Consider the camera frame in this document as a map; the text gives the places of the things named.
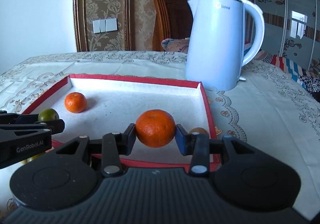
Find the wooden chair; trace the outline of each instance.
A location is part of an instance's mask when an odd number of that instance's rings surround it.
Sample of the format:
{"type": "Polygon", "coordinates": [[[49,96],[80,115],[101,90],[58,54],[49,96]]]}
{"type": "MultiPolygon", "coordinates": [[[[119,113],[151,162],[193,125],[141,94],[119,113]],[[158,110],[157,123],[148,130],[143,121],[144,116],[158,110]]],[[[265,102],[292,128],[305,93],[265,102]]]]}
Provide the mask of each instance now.
{"type": "Polygon", "coordinates": [[[153,0],[153,2],[156,8],[153,51],[163,51],[161,41],[164,39],[190,37],[193,17],[187,0],[153,0]]]}

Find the orange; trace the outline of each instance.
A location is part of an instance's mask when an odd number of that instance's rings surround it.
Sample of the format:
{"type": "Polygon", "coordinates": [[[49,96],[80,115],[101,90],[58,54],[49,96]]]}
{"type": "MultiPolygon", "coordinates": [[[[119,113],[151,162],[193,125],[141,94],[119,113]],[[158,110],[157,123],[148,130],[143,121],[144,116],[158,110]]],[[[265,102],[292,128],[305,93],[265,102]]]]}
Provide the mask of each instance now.
{"type": "Polygon", "coordinates": [[[140,142],[148,147],[163,147],[176,134],[173,117],[166,111],[150,110],[142,113],[136,121],[136,133],[140,142]]]}
{"type": "Polygon", "coordinates": [[[87,106],[87,100],[83,94],[72,92],[66,96],[64,106],[72,113],[79,113],[87,106]]]}

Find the light switch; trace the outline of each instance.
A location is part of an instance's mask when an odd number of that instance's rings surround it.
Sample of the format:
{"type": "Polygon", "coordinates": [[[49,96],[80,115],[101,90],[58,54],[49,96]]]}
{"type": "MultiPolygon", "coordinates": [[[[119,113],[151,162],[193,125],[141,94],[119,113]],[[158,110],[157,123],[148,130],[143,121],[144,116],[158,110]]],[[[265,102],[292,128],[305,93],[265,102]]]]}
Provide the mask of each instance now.
{"type": "Polygon", "coordinates": [[[93,20],[92,23],[93,23],[93,33],[94,34],[97,34],[97,33],[100,33],[100,20],[93,20]]]}
{"type": "Polygon", "coordinates": [[[117,31],[117,19],[116,18],[108,18],[106,19],[106,32],[117,31]]]}
{"type": "Polygon", "coordinates": [[[103,33],[106,31],[106,20],[101,19],[99,21],[100,21],[100,32],[103,33]]]}

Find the electric kettle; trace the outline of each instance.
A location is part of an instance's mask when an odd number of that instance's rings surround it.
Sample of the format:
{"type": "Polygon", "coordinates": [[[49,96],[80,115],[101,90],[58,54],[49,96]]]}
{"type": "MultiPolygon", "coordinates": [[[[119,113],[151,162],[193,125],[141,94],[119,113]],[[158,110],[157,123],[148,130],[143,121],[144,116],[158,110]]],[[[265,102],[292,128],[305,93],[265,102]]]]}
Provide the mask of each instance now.
{"type": "Polygon", "coordinates": [[[188,0],[193,15],[186,79],[201,81],[205,89],[228,91],[261,48],[264,37],[262,10],[248,0],[188,0]],[[251,49],[244,55],[245,12],[256,30],[251,49]]]}

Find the glass cabinet panel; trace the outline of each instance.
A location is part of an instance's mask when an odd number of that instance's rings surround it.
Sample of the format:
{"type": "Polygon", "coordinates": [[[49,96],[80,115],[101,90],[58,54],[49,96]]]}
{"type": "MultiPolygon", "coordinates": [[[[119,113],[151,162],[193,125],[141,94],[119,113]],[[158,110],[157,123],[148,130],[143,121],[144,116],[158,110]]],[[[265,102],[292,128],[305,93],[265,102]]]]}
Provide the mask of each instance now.
{"type": "Polygon", "coordinates": [[[279,55],[284,27],[285,0],[255,0],[255,4],[262,9],[265,20],[265,35],[261,49],[279,55]]]}
{"type": "Polygon", "coordinates": [[[317,31],[309,71],[320,73],[320,0],[317,0],[317,31]]]}
{"type": "Polygon", "coordinates": [[[316,24],[316,0],[288,0],[282,56],[308,69],[316,24]]]}

